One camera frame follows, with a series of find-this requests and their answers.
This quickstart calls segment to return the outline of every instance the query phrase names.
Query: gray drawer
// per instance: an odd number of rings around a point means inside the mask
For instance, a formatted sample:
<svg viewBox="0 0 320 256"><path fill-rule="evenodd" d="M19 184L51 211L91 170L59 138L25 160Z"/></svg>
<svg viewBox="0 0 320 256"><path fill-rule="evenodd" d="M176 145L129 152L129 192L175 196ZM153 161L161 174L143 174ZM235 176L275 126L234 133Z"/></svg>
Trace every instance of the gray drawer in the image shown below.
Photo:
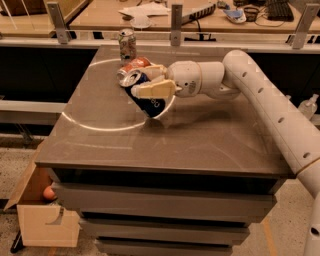
<svg viewBox="0 0 320 256"><path fill-rule="evenodd" d="M260 222L272 195L54 183L66 208L80 212L232 222Z"/></svg>
<svg viewBox="0 0 320 256"><path fill-rule="evenodd" d="M80 226L94 237L133 238L143 240L205 243L221 245L241 244L249 235L247 228L209 226L208 222L168 223L165 220L81 219Z"/></svg>
<svg viewBox="0 0 320 256"><path fill-rule="evenodd" d="M148 243L144 241L96 240L103 253L131 256L230 256L231 248L199 246L194 244Z"/></svg>

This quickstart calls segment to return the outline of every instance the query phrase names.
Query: dark blue can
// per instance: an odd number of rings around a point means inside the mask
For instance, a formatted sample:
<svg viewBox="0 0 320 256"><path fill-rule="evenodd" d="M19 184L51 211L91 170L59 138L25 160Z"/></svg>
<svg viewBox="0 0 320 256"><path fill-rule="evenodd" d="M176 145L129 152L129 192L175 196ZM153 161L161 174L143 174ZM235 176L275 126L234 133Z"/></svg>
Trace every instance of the dark blue can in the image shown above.
<svg viewBox="0 0 320 256"><path fill-rule="evenodd" d="M140 70L131 70L123 79L121 86L124 87L126 93L139 106L139 108L148 116L155 117L165 109L166 102L164 99L138 99L131 93L134 85L148 82L150 79Z"/></svg>

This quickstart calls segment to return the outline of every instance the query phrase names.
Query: robotic hand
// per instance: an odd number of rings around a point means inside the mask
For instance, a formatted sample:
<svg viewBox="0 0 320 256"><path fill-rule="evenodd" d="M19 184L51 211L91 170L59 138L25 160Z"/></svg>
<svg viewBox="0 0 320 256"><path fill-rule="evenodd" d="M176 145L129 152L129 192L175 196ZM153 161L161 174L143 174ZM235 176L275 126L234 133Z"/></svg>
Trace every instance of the robotic hand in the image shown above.
<svg viewBox="0 0 320 256"><path fill-rule="evenodd" d="M182 61L161 72L147 70L150 82L135 85L137 98L194 97L234 99L241 92L268 128L294 174L315 198L305 256L320 252L320 131L283 95L255 61L240 50L220 62Z"/></svg>

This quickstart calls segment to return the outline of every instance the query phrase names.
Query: plastic bottle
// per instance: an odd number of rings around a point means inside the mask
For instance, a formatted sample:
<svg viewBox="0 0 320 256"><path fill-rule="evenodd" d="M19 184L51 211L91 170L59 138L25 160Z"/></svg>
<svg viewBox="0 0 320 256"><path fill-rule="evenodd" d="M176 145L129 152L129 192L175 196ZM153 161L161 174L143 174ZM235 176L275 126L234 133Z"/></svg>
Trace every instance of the plastic bottle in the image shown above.
<svg viewBox="0 0 320 256"><path fill-rule="evenodd" d="M309 100L302 101L298 107L301 113L304 114L309 120L317 111L318 105L316 101L318 97L319 97L318 94L313 94L313 96Z"/></svg>

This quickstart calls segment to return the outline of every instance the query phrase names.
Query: floor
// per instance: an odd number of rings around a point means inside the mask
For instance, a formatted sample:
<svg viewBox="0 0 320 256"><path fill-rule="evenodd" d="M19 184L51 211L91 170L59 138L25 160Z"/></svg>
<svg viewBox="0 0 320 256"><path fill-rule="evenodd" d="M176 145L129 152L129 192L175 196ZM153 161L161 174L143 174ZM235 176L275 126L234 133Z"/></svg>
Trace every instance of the floor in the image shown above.
<svg viewBox="0 0 320 256"><path fill-rule="evenodd" d="M25 146L20 134L0 126L0 201L8 199L37 145L46 135L36 135ZM232 256L301 256L305 244L313 199L298 180L287 180L276 194L277 204L259 224L252 224L249 237L233 248ZM0 255L12 255L10 248L19 230L16 211L0 207ZM76 248L25 247L15 255L23 256L100 256L94 239L80 231Z"/></svg>

